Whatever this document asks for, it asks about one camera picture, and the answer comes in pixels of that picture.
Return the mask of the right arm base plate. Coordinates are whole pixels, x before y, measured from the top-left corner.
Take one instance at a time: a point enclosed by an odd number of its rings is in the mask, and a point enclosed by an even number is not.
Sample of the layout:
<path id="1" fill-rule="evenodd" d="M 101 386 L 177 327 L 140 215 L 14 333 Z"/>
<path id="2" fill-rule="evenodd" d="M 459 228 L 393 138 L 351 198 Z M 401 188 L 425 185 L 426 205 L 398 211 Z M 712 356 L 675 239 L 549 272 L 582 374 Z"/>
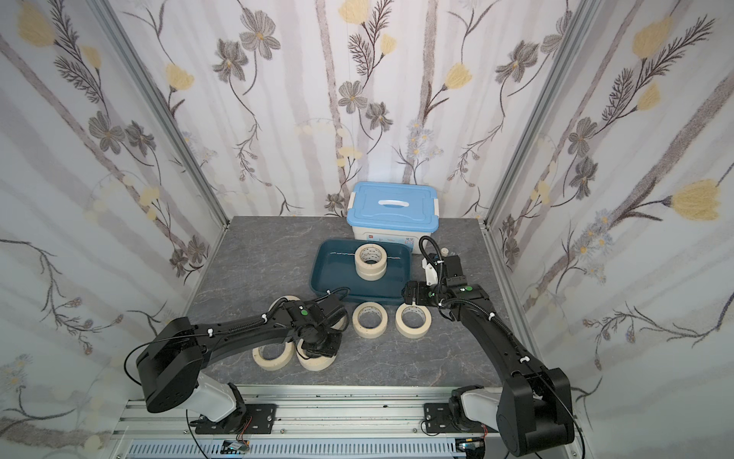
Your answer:
<path id="1" fill-rule="evenodd" d="M 424 434 L 436 436 L 442 433 L 459 432 L 448 403 L 426 403 L 422 411 L 424 418 L 422 418 L 421 429 Z"/>

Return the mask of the masking tape roll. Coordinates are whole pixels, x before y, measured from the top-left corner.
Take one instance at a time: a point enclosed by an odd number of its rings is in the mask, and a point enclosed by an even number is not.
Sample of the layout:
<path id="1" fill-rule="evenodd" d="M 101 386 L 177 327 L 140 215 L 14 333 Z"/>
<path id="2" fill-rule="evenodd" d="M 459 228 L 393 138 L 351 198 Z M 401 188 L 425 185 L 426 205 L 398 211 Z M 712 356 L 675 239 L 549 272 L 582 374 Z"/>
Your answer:
<path id="1" fill-rule="evenodd" d="M 398 332 L 410 340 L 423 338 L 432 325 L 432 315 L 429 310 L 416 304 L 403 304 L 396 312 L 396 327 Z"/>
<path id="2" fill-rule="evenodd" d="M 380 338 L 386 331 L 388 315 L 376 302 L 359 304 L 352 315 L 352 323 L 358 336 L 367 340 Z"/>
<path id="3" fill-rule="evenodd" d="M 266 371 L 277 371 L 285 367 L 294 357 L 296 347 L 293 342 L 284 344 L 283 352 L 273 359 L 266 359 L 263 354 L 264 346 L 252 349 L 253 361 Z"/>
<path id="4" fill-rule="evenodd" d="M 338 332 L 343 332 L 348 327 L 349 322 L 349 316 L 344 313 L 341 315 L 339 320 L 332 326 L 333 330 L 336 330 Z"/>
<path id="5" fill-rule="evenodd" d="M 285 303 L 289 301 L 300 301 L 300 298 L 298 296 L 292 296 L 292 295 L 286 295 L 281 296 L 280 298 L 277 298 L 269 307 L 268 313 L 273 314 L 275 311 L 277 311 L 279 308 L 281 308 Z"/>
<path id="6" fill-rule="evenodd" d="M 308 357 L 303 348 L 304 340 L 299 340 L 296 346 L 296 355 L 303 368 L 312 372 L 320 372 L 330 367 L 336 360 L 335 357 Z"/>
<path id="7" fill-rule="evenodd" d="M 366 281 L 377 281 L 387 271 L 387 252 L 378 244 L 363 244 L 355 252 L 357 275 Z"/>

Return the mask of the teal plastic tray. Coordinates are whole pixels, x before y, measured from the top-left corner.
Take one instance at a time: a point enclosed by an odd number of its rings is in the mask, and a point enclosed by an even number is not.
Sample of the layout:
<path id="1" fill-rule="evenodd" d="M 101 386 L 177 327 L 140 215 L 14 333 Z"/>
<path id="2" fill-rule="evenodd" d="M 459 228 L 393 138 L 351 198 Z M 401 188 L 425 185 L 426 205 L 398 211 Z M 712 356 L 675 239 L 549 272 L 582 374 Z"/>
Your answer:
<path id="1" fill-rule="evenodd" d="M 403 302 L 401 291 L 411 279 L 411 250 L 402 244 L 378 242 L 386 253 L 386 271 L 380 279 L 368 281 L 357 273 L 357 250 L 364 245 L 366 241 L 354 239 L 323 242 L 313 264 L 312 291 L 324 295 L 328 290 L 347 287 L 350 289 L 348 301 L 400 305 Z"/>

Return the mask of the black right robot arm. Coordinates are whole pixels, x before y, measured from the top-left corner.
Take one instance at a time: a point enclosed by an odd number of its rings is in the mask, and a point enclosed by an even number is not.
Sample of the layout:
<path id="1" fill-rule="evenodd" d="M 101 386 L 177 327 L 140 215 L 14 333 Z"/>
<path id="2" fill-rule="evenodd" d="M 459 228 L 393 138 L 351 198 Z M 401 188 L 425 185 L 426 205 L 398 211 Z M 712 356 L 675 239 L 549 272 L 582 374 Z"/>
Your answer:
<path id="1" fill-rule="evenodd" d="M 433 308 L 462 325 L 489 357 L 502 387 L 463 386 L 443 407 L 430 405 L 422 424 L 428 434 L 499 433 L 509 454 L 521 457 L 584 439 L 573 414 L 571 383 L 559 368 L 548 368 L 514 335 L 496 312 L 489 294 L 466 281 L 459 256 L 443 256 L 424 235 L 419 249 L 437 275 L 434 284 L 410 281 L 403 288 L 410 307 Z"/>

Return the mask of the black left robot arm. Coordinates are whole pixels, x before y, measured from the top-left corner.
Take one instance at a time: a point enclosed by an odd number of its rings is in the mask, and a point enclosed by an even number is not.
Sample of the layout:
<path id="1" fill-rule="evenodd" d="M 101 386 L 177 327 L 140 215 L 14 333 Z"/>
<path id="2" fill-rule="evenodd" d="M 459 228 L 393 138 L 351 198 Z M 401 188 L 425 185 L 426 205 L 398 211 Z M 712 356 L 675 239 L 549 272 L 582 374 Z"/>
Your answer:
<path id="1" fill-rule="evenodd" d="M 348 325 L 343 304 L 350 289 L 339 287 L 311 300 L 281 296 L 259 315 L 218 323 L 171 321 L 139 347 L 135 361 L 148 412 L 184 409 L 214 430 L 233 431 L 248 420 L 246 403 L 234 384 L 204 374 L 209 365 L 274 344 L 294 346 L 306 361 L 336 357 Z"/>

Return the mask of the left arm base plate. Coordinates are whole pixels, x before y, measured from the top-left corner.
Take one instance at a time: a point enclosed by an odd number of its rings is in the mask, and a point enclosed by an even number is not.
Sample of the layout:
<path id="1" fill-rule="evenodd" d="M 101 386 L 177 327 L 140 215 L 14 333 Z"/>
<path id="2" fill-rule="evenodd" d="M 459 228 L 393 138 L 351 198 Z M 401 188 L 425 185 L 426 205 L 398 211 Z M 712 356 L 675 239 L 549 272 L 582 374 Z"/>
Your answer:
<path id="1" fill-rule="evenodd" d="M 239 405 L 224 419 L 214 422 L 206 416 L 190 421 L 196 434 L 270 434 L 276 420 L 277 404 Z"/>

